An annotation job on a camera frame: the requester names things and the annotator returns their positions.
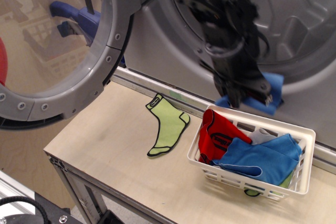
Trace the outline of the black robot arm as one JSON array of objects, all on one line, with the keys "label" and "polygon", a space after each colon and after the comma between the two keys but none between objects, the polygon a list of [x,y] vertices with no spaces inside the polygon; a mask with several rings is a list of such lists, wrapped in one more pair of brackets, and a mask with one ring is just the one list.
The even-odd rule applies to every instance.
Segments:
[{"label": "black robot arm", "polygon": [[174,0],[189,8],[201,26],[210,70],[221,96],[238,108],[246,98],[272,102],[271,85],[260,72],[257,58],[264,36],[255,25],[257,7],[250,0]]}]

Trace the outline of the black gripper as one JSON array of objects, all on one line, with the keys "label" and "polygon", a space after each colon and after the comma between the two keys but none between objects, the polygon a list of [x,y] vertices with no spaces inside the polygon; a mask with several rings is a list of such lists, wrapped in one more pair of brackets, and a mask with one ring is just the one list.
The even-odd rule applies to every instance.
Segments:
[{"label": "black gripper", "polygon": [[[240,74],[247,72],[257,72],[259,70],[256,61],[249,55],[246,50],[245,41],[236,43],[233,48],[217,47],[210,43],[206,43],[204,47],[210,56],[212,65],[201,61],[201,66],[213,73],[220,73],[230,78],[237,78]],[[227,96],[231,107],[239,108],[242,102],[242,93],[240,89],[226,89]],[[271,94],[264,94],[257,91],[247,91],[247,94],[258,102],[269,105],[273,101]]]}]

